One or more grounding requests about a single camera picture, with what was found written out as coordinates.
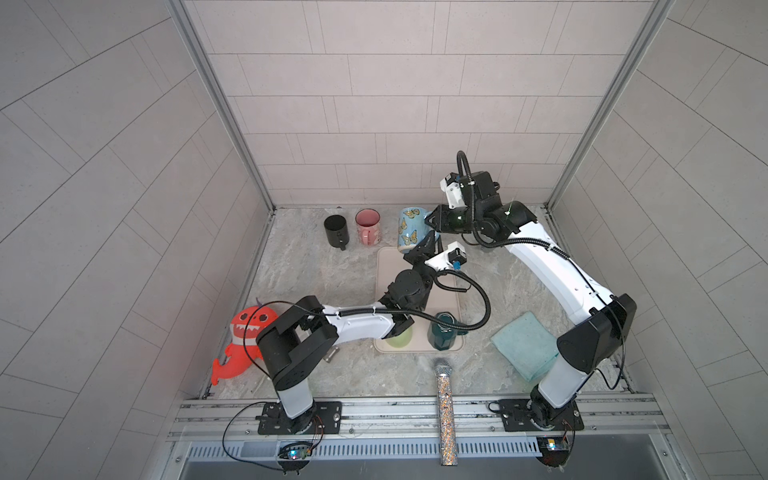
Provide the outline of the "light green mug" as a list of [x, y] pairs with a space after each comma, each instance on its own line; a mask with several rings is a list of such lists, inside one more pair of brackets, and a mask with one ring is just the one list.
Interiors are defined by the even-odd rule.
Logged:
[[385, 339], [385, 342], [392, 348], [401, 349], [409, 345], [413, 337], [413, 328], [409, 327], [397, 336]]

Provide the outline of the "blue cartoon mug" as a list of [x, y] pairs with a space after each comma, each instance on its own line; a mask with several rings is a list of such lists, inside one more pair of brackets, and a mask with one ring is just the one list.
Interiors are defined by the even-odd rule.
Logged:
[[407, 207], [400, 212], [398, 250], [407, 253], [432, 231], [425, 219], [430, 211], [423, 207]]

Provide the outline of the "pink cartoon mug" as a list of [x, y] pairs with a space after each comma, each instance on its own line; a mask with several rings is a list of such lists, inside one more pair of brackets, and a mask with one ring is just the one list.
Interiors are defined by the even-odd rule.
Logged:
[[374, 246], [381, 241], [381, 215], [371, 208], [365, 208], [355, 215], [355, 225], [360, 243]]

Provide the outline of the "black mug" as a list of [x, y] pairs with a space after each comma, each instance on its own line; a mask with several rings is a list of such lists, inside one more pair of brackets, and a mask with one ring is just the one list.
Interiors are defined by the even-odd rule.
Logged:
[[339, 214], [330, 215], [324, 220], [323, 227], [329, 245], [345, 251], [350, 241], [346, 218]]

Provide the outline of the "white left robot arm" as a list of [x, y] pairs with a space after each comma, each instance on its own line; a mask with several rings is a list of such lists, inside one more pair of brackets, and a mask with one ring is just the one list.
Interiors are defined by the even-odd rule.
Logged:
[[313, 415], [314, 398], [307, 378], [332, 347], [394, 338], [406, 332], [416, 317], [429, 318], [426, 305], [439, 273], [461, 266], [466, 255], [457, 243], [438, 252], [431, 232], [403, 259], [411, 267], [398, 273], [380, 300], [371, 305], [337, 308], [305, 296], [260, 328], [256, 345], [288, 419]]

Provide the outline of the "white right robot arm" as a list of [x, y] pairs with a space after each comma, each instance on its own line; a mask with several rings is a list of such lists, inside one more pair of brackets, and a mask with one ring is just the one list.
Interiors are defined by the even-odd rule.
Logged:
[[529, 409], [549, 424], [575, 399], [601, 362], [622, 351], [637, 305], [592, 279], [547, 234], [523, 203], [504, 204], [499, 185], [480, 171], [451, 173], [440, 182], [447, 202], [426, 223], [441, 233], [470, 234], [485, 248], [504, 248], [550, 290], [573, 327], [557, 339], [558, 358], [534, 387]]

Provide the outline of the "dark green mug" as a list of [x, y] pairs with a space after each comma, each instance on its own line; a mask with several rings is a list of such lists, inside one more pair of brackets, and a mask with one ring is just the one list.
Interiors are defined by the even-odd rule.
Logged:
[[437, 351], [448, 351], [455, 345], [458, 338], [466, 334], [466, 331], [448, 328], [448, 325], [459, 324], [458, 319], [451, 312], [439, 312], [437, 318], [442, 321], [442, 324], [431, 323], [427, 333], [428, 342]]

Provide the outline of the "beige plastic tray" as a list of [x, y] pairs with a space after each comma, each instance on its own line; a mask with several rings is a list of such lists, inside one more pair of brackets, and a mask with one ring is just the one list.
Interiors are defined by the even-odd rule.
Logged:
[[[375, 298], [382, 297], [390, 283], [398, 273], [411, 267], [403, 259], [403, 254], [396, 247], [384, 247], [377, 253], [377, 274], [375, 282]], [[450, 312], [454, 318], [461, 321], [459, 296], [457, 292], [449, 292], [433, 287], [426, 305], [425, 312], [437, 315], [440, 312]], [[439, 351], [429, 341], [428, 332], [431, 323], [420, 317], [414, 319], [410, 328], [412, 332], [407, 345], [392, 346], [387, 340], [375, 339], [375, 349], [383, 354], [438, 354]]]

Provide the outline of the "glitter filled tube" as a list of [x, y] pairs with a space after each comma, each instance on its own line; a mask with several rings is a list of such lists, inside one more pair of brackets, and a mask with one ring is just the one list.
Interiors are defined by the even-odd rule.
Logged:
[[455, 434], [453, 395], [451, 387], [452, 368], [445, 359], [435, 363], [437, 382], [437, 408], [440, 463], [442, 466], [458, 465], [458, 445]]

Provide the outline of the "small metal fitting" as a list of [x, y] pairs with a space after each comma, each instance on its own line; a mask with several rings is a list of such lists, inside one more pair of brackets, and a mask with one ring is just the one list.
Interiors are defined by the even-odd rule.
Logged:
[[338, 348], [332, 348], [328, 353], [325, 354], [323, 357], [324, 361], [327, 363], [330, 363], [333, 358], [338, 354], [339, 349]]

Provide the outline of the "teal cloth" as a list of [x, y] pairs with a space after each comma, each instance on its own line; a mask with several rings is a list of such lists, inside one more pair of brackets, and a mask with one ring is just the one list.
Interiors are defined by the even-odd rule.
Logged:
[[491, 342], [527, 382], [542, 378], [559, 356], [556, 338], [531, 312], [505, 325]]

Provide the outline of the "red shark toy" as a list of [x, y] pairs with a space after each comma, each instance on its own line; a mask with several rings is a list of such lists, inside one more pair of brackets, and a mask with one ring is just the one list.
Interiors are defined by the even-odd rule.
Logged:
[[222, 379], [238, 377], [263, 359], [257, 345], [258, 335], [270, 326], [278, 314], [267, 306], [252, 306], [237, 313], [229, 327], [231, 342], [224, 350], [224, 361], [212, 364], [211, 384], [217, 386]]

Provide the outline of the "left circuit board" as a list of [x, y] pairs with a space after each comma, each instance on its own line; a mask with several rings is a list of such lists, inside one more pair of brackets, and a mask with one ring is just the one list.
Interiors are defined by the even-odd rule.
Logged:
[[311, 442], [292, 442], [280, 447], [277, 458], [279, 461], [308, 461], [313, 452]]

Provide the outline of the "circuit board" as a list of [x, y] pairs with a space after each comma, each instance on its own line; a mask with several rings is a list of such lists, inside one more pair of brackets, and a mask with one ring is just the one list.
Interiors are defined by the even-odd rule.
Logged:
[[292, 442], [280, 447], [277, 458], [279, 461], [308, 461], [313, 452], [311, 442]]
[[565, 437], [537, 437], [541, 456], [537, 460], [547, 467], [564, 466], [572, 452], [571, 443]]

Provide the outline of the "right circuit board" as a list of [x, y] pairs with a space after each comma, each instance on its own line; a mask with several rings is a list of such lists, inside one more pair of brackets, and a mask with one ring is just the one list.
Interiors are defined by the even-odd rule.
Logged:
[[547, 467], [564, 466], [572, 452], [571, 443], [565, 437], [537, 437], [541, 456], [537, 460]]

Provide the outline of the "aluminium corner post right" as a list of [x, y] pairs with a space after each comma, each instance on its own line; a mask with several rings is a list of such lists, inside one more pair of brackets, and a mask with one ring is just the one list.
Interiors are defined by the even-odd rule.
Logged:
[[608, 117], [613, 112], [618, 100], [621, 98], [634, 72], [639, 67], [674, 4], [674, 0], [656, 0], [652, 3], [635, 38], [630, 44], [626, 55], [619, 65], [616, 74], [609, 84], [607, 92], [603, 96], [585, 132], [581, 136], [563, 174], [552, 192], [552, 195], [545, 203], [545, 207], [548, 211], [553, 211], [562, 200], [568, 186], [575, 178], [581, 164], [589, 153], [589, 149], [598, 137], [600, 131], [608, 120]]

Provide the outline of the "aluminium corner post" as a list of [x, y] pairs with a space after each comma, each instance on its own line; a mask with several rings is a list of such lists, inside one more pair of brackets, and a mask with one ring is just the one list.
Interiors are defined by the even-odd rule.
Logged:
[[608, 120], [608, 117], [613, 112], [618, 100], [621, 98], [634, 72], [639, 67], [674, 4], [674, 0], [656, 0], [652, 3], [635, 38], [630, 44], [626, 55], [619, 65], [616, 74], [609, 84], [607, 92], [603, 96], [585, 132], [581, 136], [563, 174], [552, 192], [552, 195], [545, 203], [545, 207], [548, 211], [553, 211], [562, 200], [568, 186], [575, 178], [581, 164], [589, 153], [589, 149], [598, 137], [600, 131]]
[[263, 177], [260, 175], [254, 157], [245, 141], [245, 138], [239, 128], [234, 111], [229, 104], [224, 91], [216, 77], [213, 65], [205, 51], [201, 38], [195, 30], [192, 17], [183, 1], [166, 1], [169, 14], [174, 20], [181, 39], [187, 47], [191, 59], [194, 62], [201, 81], [211, 100], [220, 115], [224, 129], [232, 140], [237, 153], [240, 155], [246, 169], [255, 182], [257, 189], [271, 213], [276, 210], [276, 205], [272, 200]]

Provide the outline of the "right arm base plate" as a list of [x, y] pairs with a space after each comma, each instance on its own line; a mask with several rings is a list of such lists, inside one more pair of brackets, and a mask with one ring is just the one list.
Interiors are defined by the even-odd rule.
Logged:
[[582, 431], [585, 426], [575, 400], [554, 408], [545, 400], [501, 399], [498, 415], [506, 432], [545, 432], [565, 427]]

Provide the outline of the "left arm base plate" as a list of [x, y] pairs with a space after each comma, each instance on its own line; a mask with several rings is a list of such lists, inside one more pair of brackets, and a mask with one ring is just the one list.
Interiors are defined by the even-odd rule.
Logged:
[[259, 417], [259, 435], [338, 434], [342, 418], [341, 401], [315, 401], [296, 418], [289, 418], [282, 404], [267, 402]]

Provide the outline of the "aluminium front rail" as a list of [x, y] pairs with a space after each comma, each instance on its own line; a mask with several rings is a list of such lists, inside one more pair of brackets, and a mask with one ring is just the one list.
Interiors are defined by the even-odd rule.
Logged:
[[[544, 436], [545, 432], [506, 432], [498, 415], [501, 396], [453, 398], [455, 431], [459, 437]], [[528, 399], [509, 394], [506, 399]], [[437, 398], [342, 398], [338, 434], [312, 433], [303, 439], [364, 439], [434, 437], [438, 433]], [[666, 434], [668, 422], [651, 394], [587, 393], [576, 398], [585, 428], [565, 427], [553, 433], [584, 435]], [[190, 400], [181, 404], [167, 437], [173, 440], [289, 439], [292, 435], [259, 435], [264, 404], [256, 400]]]

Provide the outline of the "aluminium corner post left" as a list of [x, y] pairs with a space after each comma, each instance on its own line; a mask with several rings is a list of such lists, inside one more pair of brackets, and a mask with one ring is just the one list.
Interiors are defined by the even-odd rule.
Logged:
[[260, 175], [254, 157], [245, 141], [245, 138], [239, 128], [234, 111], [229, 104], [224, 91], [216, 77], [213, 65], [205, 51], [201, 38], [195, 30], [192, 17], [183, 1], [166, 1], [169, 14], [174, 20], [181, 39], [187, 47], [191, 59], [194, 62], [201, 81], [211, 100], [220, 115], [224, 129], [232, 140], [237, 153], [240, 155], [246, 169], [255, 182], [257, 189], [271, 213], [276, 210], [276, 205], [272, 200], [263, 177]]

